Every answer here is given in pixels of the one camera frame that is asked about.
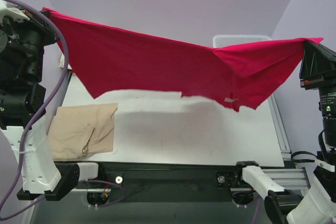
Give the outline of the magenta red t shirt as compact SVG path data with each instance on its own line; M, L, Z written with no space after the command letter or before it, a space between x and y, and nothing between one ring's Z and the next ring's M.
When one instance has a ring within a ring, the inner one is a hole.
M93 98L114 90L179 92L226 108L258 108L303 58L305 38L212 48L50 10L74 73Z

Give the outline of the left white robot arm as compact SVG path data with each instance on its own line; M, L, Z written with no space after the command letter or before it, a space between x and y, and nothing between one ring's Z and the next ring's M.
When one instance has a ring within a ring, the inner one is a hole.
M23 186L19 200L43 195L58 201L87 180L94 188L106 183L96 163L55 163L45 129L44 47L57 42L45 23L45 11L33 15L18 8L1 9L1 132L19 164Z

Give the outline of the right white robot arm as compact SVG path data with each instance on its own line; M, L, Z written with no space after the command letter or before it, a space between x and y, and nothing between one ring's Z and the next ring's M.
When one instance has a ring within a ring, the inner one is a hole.
M310 188L299 196L277 184L255 162L238 162L233 182L255 190L272 223L335 222L335 51L306 42L299 77L302 88L319 91L323 122Z

